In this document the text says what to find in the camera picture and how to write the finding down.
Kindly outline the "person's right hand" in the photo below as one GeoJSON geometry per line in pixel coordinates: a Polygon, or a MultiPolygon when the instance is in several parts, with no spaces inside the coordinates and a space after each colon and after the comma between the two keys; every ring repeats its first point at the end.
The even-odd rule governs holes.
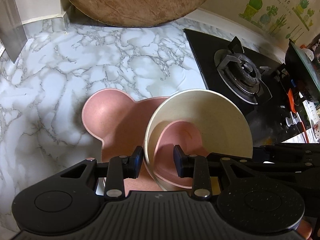
{"type": "Polygon", "coordinates": [[[309,222],[305,220],[301,220],[297,232],[304,238],[304,239],[311,239],[312,235],[312,226],[309,222]]]}

